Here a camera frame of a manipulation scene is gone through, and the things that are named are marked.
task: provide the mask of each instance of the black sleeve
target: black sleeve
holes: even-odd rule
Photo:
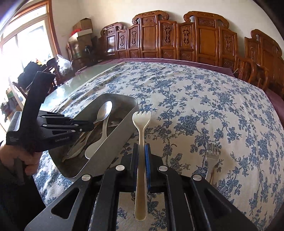
[[[0,161],[0,230],[22,231],[45,205],[29,177],[24,185]]]

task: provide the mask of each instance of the cutlery box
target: cutlery box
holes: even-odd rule
[[[106,101],[112,102],[112,110],[108,123],[119,118],[123,120],[118,126],[107,128],[107,139],[89,160],[85,155],[82,158],[78,155],[62,162],[62,158],[67,154],[67,146],[49,150],[49,155],[58,170],[64,177],[73,182],[83,174],[90,174],[92,176],[103,174],[136,130],[132,122],[132,115],[134,112],[139,111],[139,107],[137,99],[131,96],[110,93],[102,94],[77,114],[74,119],[94,122],[97,119],[100,107]]]

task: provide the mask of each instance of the metal bolt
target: metal bolt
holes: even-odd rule
[[[160,170],[161,172],[166,172],[166,171],[168,170],[168,167],[162,165],[162,166],[159,167],[159,170]]]
[[[82,176],[83,181],[88,181],[88,180],[90,180],[90,178],[91,178],[91,176],[89,174],[85,174],[85,175]]]
[[[120,165],[116,166],[115,169],[116,169],[117,171],[122,171],[122,170],[125,169],[125,167],[120,164]]]
[[[201,177],[200,175],[198,175],[198,174],[193,175],[192,178],[193,178],[194,180],[196,180],[196,181],[201,181],[201,179],[202,179],[202,177]]]

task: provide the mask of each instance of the human hand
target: human hand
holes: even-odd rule
[[[30,154],[27,150],[20,146],[6,145],[5,142],[2,142],[0,146],[0,161],[2,164],[11,172],[14,172],[14,160],[19,158],[27,165],[25,173],[28,176],[37,173],[41,155],[42,152]]]

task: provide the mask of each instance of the floral tablecloth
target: floral tablecloth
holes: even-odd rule
[[[259,230],[268,226],[283,203],[284,130],[261,89],[196,67],[125,62],[86,82],[54,111],[74,117],[103,93],[136,97],[141,111],[152,112],[146,142],[153,154],[180,174],[205,176],[206,144],[217,144],[221,155],[214,187]],[[113,165],[132,152],[137,135],[124,145]],[[34,178],[47,205],[72,184],[48,152]],[[117,230],[166,229],[163,194],[148,194],[145,222],[134,219],[133,197],[120,194]]]

